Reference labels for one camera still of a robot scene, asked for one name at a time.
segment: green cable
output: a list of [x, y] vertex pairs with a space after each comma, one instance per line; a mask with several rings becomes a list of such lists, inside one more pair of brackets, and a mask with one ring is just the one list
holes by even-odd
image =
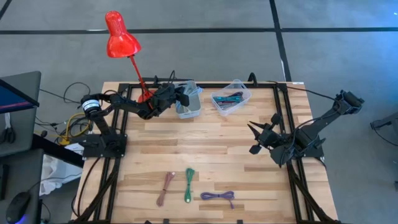
[[184, 196], [184, 201], [187, 203], [191, 202], [191, 181], [193, 179], [193, 175], [195, 174], [195, 170], [188, 168], [185, 171], [185, 174], [187, 175], [187, 190], [185, 191], [185, 196]]

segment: red desk lamp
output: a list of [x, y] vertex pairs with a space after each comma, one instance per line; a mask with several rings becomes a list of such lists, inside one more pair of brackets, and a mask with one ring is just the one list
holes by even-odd
[[111, 34], [106, 46], [106, 53], [111, 58], [130, 58], [132, 65], [136, 69], [138, 79], [143, 90], [143, 94], [139, 97], [138, 102], [146, 101], [153, 95], [153, 92], [146, 88], [145, 83], [138, 71], [137, 64], [134, 61], [134, 54], [141, 50], [141, 45], [135, 37], [127, 32], [123, 17], [118, 11], [109, 11], [106, 13], [105, 21], [106, 25], [108, 26], [109, 33]]

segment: monitor screen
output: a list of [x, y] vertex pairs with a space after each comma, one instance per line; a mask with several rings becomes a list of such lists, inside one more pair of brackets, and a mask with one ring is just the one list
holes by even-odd
[[16, 90], [6, 82], [0, 82], [0, 114], [33, 108], [30, 97]]

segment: brown cable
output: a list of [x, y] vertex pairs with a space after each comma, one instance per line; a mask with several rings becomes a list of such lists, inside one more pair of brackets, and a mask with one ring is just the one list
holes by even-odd
[[163, 190], [161, 191], [159, 198], [156, 201], [157, 206], [163, 206], [164, 197], [166, 195], [167, 187], [169, 187], [170, 182], [175, 177], [175, 172], [167, 172], [166, 178], [164, 180]]

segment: computer mouse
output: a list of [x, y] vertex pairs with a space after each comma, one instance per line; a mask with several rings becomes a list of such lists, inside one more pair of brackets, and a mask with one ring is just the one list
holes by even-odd
[[30, 193], [18, 193], [8, 205], [6, 212], [6, 220], [8, 224], [15, 224], [24, 216], [26, 208], [29, 204]]

